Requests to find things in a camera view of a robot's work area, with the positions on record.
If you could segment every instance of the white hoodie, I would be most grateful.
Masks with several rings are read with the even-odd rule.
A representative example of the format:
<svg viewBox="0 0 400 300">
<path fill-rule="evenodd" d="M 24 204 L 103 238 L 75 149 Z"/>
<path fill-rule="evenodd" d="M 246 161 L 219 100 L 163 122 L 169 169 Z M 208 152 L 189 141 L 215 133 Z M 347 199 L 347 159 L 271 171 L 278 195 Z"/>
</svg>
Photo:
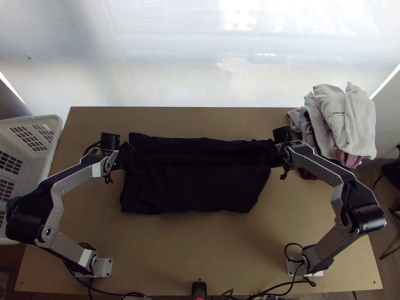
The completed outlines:
<svg viewBox="0 0 400 300">
<path fill-rule="evenodd" d="M 351 82 L 346 94 L 338 87 L 320 84 L 304 97 L 321 154 L 335 157 L 336 149 L 373 160 L 375 147 L 375 104 L 366 92 Z"/>
</svg>

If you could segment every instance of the floor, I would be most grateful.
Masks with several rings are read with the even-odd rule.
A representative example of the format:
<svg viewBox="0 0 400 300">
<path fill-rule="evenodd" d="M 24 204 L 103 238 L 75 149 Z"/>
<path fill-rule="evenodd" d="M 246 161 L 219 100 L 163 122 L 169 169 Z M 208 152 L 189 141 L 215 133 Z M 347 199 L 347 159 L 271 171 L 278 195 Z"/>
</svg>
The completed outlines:
<svg viewBox="0 0 400 300">
<path fill-rule="evenodd" d="M 371 187 L 379 176 L 378 168 L 361 167 L 355 171 L 357 178 L 365 185 Z M 378 257 L 388 249 L 393 249 L 400 243 L 400 221 L 394 218 L 388 208 L 395 208 L 399 204 L 400 191 L 394 188 L 385 178 L 375 188 L 375 196 L 384 210 L 387 226 L 379 232 L 370 234 L 372 249 L 377 259 L 377 265 L 381 276 L 383 289 L 356 291 L 358 300 L 395 300 L 400 294 L 400 251 L 379 260 Z M 5 300 L 87 300 L 87 295 L 30 293 L 14 291 L 19 266 L 24 253 L 23 244 L 0 246 L 0 272 L 8 272 L 8 283 L 5 291 Z M 117 300 L 117 296 L 96 295 L 95 300 Z M 187 299 L 188 297 L 157 297 L 160 300 Z M 316 293 L 288 295 L 286 299 L 291 300 L 354 300 L 352 292 Z"/>
</svg>

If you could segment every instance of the pile of clothes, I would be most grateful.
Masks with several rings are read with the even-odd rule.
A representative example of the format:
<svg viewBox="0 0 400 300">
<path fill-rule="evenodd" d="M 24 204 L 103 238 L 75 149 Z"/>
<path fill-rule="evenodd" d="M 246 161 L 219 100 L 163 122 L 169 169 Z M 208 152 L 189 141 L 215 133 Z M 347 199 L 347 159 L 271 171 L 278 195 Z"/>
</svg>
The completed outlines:
<svg viewBox="0 0 400 300">
<path fill-rule="evenodd" d="M 304 143 L 338 165 L 355 169 L 363 158 L 373 160 L 377 155 L 375 104 L 351 82 L 345 92 L 330 84 L 314 86 L 304 96 L 304 106 L 287 115 L 291 130 L 301 133 Z M 314 179 L 307 172 L 301 175 Z"/>
</svg>

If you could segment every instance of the pink clothing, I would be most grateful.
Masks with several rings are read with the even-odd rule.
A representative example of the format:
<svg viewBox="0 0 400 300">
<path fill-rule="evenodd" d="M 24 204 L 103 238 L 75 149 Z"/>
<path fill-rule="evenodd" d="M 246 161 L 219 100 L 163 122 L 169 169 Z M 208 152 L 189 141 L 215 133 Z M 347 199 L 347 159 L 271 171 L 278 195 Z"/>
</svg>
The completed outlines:
<svg viewBox="0 0 400 300">
<path fill-rule="evenodd" d="M 343 152 L 339 148 L 336 148 L 336 155 L 337 159 L 340 161 L 340 163 L 350 169 L 355 169 L 359 166 L 361 163 L 361 156 L 356 156 L 352 154 L 348 154 L 346 152 Z"/>
</svg>

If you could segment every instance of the white wall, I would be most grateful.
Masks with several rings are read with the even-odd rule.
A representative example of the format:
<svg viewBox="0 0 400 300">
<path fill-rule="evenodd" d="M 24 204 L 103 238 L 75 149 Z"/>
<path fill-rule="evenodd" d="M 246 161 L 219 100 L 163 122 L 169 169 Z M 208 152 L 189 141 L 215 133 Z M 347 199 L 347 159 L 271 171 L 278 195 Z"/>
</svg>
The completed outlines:
<svg viewBox="0 0 400 300">
<path fill-rule="evenodd" d="M 400 72 L 373 98 L 376 107 L 377 158 L 395 159 L 400 144 Z"/>
</svg>

